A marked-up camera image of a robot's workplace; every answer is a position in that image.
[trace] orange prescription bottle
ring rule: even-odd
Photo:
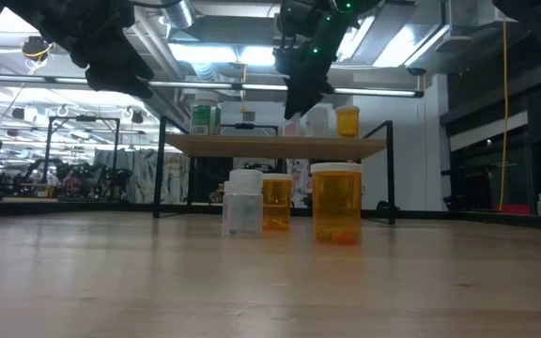
[[[313,218],[317,242],[358,244],[361,239],[363,166],[318,163],[313,175]]]
[[[361,109],[357,106],[343,106],[335,110],[337,114],[337,136],[358,138],[358,124]]]
[[[264,231],[288,231],[291,214],[291,185],[289,174],[264,174],[262,176]]]

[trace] black cable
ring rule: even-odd
[[[277,5],[279,5],[279,0],[274,0],[272,5],[270,5],[269,11],[267,12],[267,18],[269,17],[269,15],[271,15],[271,10]]]
[[[129,1],[129,5],[142,7],[142,8],[169,8],[169,7],[172,7],[174,5],[178,5],[181,1],[182,0],[175,0],[175,1],[169,2],[167,4],[147,4],[147,3],[142,3],[142,2],[139,2],[139,1]]]

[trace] wooden table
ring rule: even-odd
[[[387,218],[395,223],[395,177],[394,177],[394,123],[385,121],[361,139],[337,137],[271,137],[236,135],[183,135],[165,134],[166,118],[160,120],[158,162],[154,192],[153,217],[161,217],[161,190],[164,144],[189,155],[190,168],[197,168],[198,157],[245,157],[267,159],[316,159],[324,161],[362,161],[383,149],[387,153]],[[371,139],[378,131],[386,130],[386,138]],[[193,204],[195,170],[189,171],[187,205]]]
[[[541,337],[541,230],[366,222],[363,244],[219,216],[0,218],[0,337]]]
[[[167,134],[166,143],[195,157],[265,157],[362,161],[386,148],[385,140]]]

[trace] ceiling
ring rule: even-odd
[[[222,45],[236,55],[243,55],[245,46],[270,49],[280,39],[280,33],[275,28],[275,14],[279,10],[277,1],[193,0],[192,3],[198,13],[197,19],[193,26],[184,31],[171,29],[169,33],[161,20],[162,14],[159,10],[138,8],[138,23],[125,32],[130,43],[153,69],[156,80],[169,81],[176,80],[177,77],[197,80],[192,65],[177,60],[180,57],[176,57],[177,53],[173,54],[168,43],[185,46]],[[347,36],[352,40],[358,39],[360,46],[354,46],[350,59],[333,66],[329,73],[330,83],[334,86],[416,89],[417,79],[409,75],[403,67],[399,67],[412,58],[415,58],[415,61],[408,66],[427,69],[430,74],[472,68],[502,49],[502,24],[497,20],[497,14],[489,0],[453,0],[452,9],[441,0],[385,1],[362,16],[362,19],[369,20],[367,32],[361,29]],[[510,31],[513,40],[526,34],[514,23],[511,23]],[[28,37],[37,34],[32,26],[13,13],[4,13],[4,17],[0,18],[0,74],[28,73],[34,65],[19,53],[19,48]],[[466,42],[462,47],[437,52],[436,47],[451,37],[463,37]],[[429,41],[431,45],[425,48],[423,53],[419,53]],[[214,66],[228,81],[239,81],[242,77],[241,66],[226,62]],[[250,66],[246,72],[248,83],[283,84],[283,75],[270,65]],[[36,74],[84,77],[84,70],[70,61],[66,51],[54,46],[47,64],[37,69]],[[6,117],[0,122],[0,139],[9,141],[11,145],[13,140],[44,141],[46,133],[41,130],[19,131],[19,136],[8,136],[7,129],[47,128],[45,116],[57,114],[57,110],[64,104],[73,107],[69,115],[93,112],[101,117],[118,117],[121,118],[121,129],[143,132],[123,135],[121,144],[126,145],[150,145],[157,142],[156,116],[168,115],[181,126],[189,125],[188,112],[193,97],[191,91],[157,89],[154,99],[139,100],[123,94],[95,93],[86,87],[83,90],[24,89],[13,107],[35,109],[37,116],[42,118],[19,121]],[[18,91],[18,87],[0,87],[0,117]],[[239,95],[222,94],[221,98],[223,101],[241,101]],[[248,102],[284,102],[286,98],[285,93],[281,92],[257,91],[246,93],[245,99]],[[336,106],[347,100],[347,96],[329,96],[322,103]],[[131,123],[131,113],[127,111],[130,107],[130,111],[144,112],[142,124]],[[277,111],[276,121],[281,119],[282,114],[282,111]],[[68,125],[81,130],[87,128],[76,122],[69,122]],[[88,129],[108,130],[109,126],[99,122],[88,126]],[[95,136],[87,142],[106,144],[114,140],[111,132],[102,132]],[[70,131],[59,131],[54,140],[69,142],[74,139]]]

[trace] wall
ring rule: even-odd
[[[361,107],[361,135],[385,120],[394,122],[395,203],[403,210],[445,210],[441,201],[450,193],[441,170],[449,169],[449,146],[440,126],[447,112],[445,76],[436,76],[425,99],[354,97]],[[384,138],[385,132],[375,137]],[[387,200],[387,153],[363,161],[363,208],[374,209]]]
[[[241,102],[223,102],[221,103],[221,123],[235,124],[242,121]],[[272,125],[282,128],[285,120],[285,106],[282,102],[246,102],[245,107],[250,112],[255,112],[256,125]],[[322,107],[329,110],[330,131],[335,131],[335,114],[333,107],[329,103],[320,103],[316,107]],[[302,131],[305,126],[307,115],[301,119]]]

